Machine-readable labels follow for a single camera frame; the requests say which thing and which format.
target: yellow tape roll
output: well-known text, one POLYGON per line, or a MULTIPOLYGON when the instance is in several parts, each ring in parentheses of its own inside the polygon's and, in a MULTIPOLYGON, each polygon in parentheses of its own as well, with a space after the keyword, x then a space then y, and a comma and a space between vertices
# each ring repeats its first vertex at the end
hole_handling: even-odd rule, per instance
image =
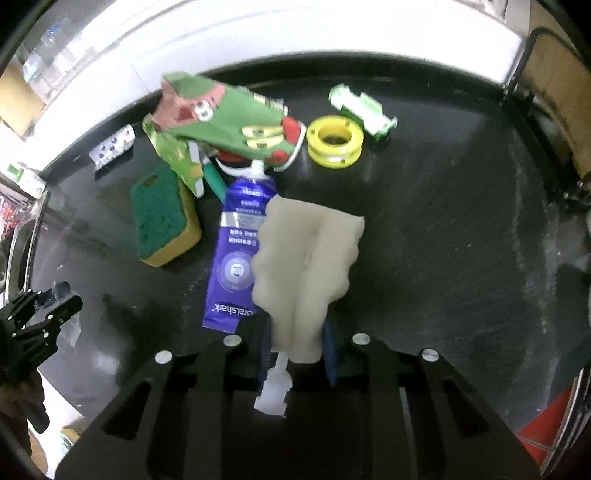
POLYGON ((310 158, 318 165, 346 168, 361 155, 363 130, 347 117, 322 116, 310 124, 306 140, 310 158))

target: green white toy car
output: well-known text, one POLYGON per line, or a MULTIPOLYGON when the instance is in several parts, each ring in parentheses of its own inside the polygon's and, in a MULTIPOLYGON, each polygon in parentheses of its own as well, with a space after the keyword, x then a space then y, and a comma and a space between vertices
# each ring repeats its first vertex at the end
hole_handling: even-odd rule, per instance
POLYGON ((359 124, 374 140, 385 137, 398 125, 396 117, 390 120, 382 113, 381 103, 363 92, 359 96, 351 93, 344 83, 330 90, 329 102, 340 111, 341 115, 359 124))

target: black tabletop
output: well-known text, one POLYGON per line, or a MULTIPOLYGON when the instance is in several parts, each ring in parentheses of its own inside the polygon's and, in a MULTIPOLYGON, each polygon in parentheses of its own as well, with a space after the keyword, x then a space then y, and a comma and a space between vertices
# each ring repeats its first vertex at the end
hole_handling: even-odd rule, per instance
MULTIPOLYGON (((584 217, 548 203, 539 151, 496 101, 371 77, 257 91, 284 98, 309 124, 335 113, 327 94, 343 81, 382 102, 398 128, 384 143, 366 140, 350 168, 322 168, 304 147, 275 175, 285 197, 365 217, 349 292, 332 310, 391 348, 436 348, 518 430, 588 357, 584 217)), ((132 158, 109 173, 96 177, 82 155, 62 158, 48 176, 34 263, 33 288, 67 280, 84 300, 41 371, 91 418, 159 350, 187 352, 223 336, 200 326, 220 202, 210 191, 196 200, 203 237, 193 249, 163 268, 142 263, 129 189, 161 160, 134 128, 132 158)))

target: white screw cap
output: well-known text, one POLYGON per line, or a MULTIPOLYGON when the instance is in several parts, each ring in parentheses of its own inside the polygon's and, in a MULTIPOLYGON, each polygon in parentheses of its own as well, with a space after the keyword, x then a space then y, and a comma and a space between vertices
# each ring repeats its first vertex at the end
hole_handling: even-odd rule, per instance
POLYGON ((226 346, 238 346, 242 342, 240 335, 226 335, 223 339, 223 344, 226 346))
POLYGON ((173 359, 173 354, 168 350, 160 350, 154 357, 157 364, 164 365, 173 359))
POLYGON ((439 352, 433 348, 425 348, 425 350, 421 352, 421 356, 426 362, 436 362, 439 360, 439 352))
POLYGON ((371 337, 367 333, 356 333, 352 340, 355 345, 368 345, 371 342, 371 337))

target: green sponge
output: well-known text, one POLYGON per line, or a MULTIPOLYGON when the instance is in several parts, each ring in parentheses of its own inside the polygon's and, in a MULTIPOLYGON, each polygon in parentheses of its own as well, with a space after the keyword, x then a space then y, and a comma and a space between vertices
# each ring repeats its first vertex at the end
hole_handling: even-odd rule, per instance
POLYGON ((131 203, 138 256, 148 265, 161 267, 199 242, 193 197, 168 164, 132 187, 131 203))

